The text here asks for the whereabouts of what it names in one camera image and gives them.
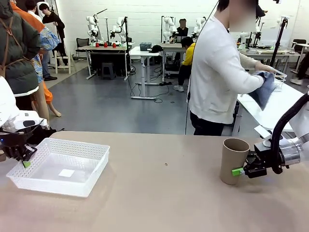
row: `white wire basket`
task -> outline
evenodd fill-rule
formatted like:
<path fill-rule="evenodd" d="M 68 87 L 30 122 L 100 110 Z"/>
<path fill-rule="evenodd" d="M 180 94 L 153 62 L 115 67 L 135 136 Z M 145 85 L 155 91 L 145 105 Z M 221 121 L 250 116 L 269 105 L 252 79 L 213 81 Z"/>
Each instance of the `white wire basket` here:
<path fill-rule="evenodd" d="M 24 168 L 19 162 L 6 176 L 20 189 L 88 197 L 109 156 L 107 145 L 44 139 Z"/>
<path fill-rule="evenodd" d="M 275 70 L 275 91 L 281 91 L 283 83 L 286 81 L 287 74 L 284 74 L 278 70 Z"/>

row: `dark green puffer jacket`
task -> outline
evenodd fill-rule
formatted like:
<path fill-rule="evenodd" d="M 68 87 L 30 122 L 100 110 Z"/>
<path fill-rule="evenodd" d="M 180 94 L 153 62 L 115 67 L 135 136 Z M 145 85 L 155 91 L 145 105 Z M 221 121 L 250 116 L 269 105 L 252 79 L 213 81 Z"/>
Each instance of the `dark green puffer jacket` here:
<path fill-rule="evenodd" d="M 9 0 L 0 0 L 0 18 L 9 26 L 10 17 L 13 17 L 12 32 L 23 48 L 23 52 L 12 36 L 9 37 L 9 50 L 6 65 L 25 56 L 34 58 L 40 50 L 40 34 L 20 15 L 13 13 Z M 0 23 L 0 65 L 4 60 L 6 47 L 6 29 Z M 30 61 L 19 61 L 6 67 L 5 79 L 16 95 L 27 95 L 38 86 L 38 78 Z"/>

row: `gray box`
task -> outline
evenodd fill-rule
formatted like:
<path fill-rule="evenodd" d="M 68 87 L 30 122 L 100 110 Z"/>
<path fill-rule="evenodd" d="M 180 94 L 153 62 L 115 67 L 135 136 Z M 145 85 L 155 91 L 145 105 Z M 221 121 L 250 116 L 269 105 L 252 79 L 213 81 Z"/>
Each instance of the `gray box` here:
<path fill-rule="evenodd" d="M 151 50 L 151 43 L 140 43 L 140 50 L 142 52 L 149 52 Z"/>

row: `white paper sticker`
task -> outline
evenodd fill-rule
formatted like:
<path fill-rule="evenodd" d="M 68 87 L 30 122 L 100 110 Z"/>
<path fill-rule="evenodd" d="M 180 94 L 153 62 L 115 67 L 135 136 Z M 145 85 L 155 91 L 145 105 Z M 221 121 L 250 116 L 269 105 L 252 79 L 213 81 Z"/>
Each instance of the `white paper sticker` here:
<path fill-rule="evenodd" d="M 58 174 L 59 176 L 71 177 L 75 171 L 70 169 L 62 169 L 62 171 Z"/>

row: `white wall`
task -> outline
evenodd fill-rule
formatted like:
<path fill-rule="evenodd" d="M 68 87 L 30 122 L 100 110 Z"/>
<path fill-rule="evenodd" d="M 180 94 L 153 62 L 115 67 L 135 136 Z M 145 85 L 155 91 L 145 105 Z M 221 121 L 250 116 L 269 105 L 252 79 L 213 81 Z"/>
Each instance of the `white wall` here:
<path fill-rule="evenodd" d="M 276 20 L 281 15 L 292 15 L 288 28 L 293 30 L 295 36 L 305 36 L 304 24 L 309 25 L 305 16 L 309 10 L 308 0 L 283 0 L 282 4 L 276 4 L 273 0 L 260 0 L 262 9 L 269 10 L 262 19 L 264 28 L 276 25 Z M 115 25 L 117 18 L 128 16 L 129 36 L 136 44 L 140 42 L 159 43 L 161 41 L 161 16 L 176 17 L 176 26 L 179 19 L 187 19 L 187 27 L 195 25 L 195 19 L 208 16 L 217 3 L 217 0 L 195 0 L 188 4 L 188 0 L 56 0 L 59 16 L 65 23 L 66 47 L 71 52 L 76 49 L 76 38 L 88 38 L 88 23 L 86 16 L 91 16 L 105 8 L 108 10 L 99 14 L 99 26 L 104 39 L 107 39 L 104 17 L 108 17 L 109 29 Z"/>

